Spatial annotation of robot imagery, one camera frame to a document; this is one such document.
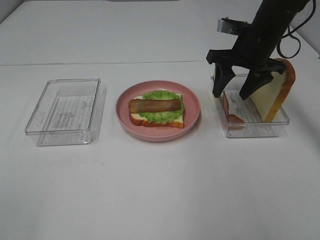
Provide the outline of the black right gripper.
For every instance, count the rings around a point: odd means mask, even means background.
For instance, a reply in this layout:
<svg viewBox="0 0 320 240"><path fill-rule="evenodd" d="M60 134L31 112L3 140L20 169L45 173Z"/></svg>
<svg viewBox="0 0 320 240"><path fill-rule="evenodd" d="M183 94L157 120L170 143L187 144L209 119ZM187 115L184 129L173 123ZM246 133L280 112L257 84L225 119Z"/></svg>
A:
<svg viewBox="0 0 320 240"><path fill-rule="evenodd" d="M215 63L212 93L218 98L228 83L236 76L232 66L252 71L240 89L239 95L246 100L256 90L273 80L271 72L283 74L285 64L270 58L288 27L281 24L262 24L244 28L231 49L210 49L206 60Z"/></svg>

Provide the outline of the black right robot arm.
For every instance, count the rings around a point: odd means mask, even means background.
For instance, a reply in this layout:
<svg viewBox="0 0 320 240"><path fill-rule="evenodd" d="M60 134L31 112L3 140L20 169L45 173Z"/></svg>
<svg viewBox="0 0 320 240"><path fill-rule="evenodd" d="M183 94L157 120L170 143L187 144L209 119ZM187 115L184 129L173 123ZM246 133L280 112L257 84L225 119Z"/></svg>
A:
<svg viewBox="0 0 320 240"><path fill-rule="evenodd" d="M249 70L239 93L243 100L270 83L273 72L285 72L286 65L272 59L271 54L307 3L306 0L264 0L252 23L226 17L218 21L217 31L236 35L237 39L231 49L211 49L206 56L209 64L215 64L212 93L216 98L235 77L234 66Z"/></svg>

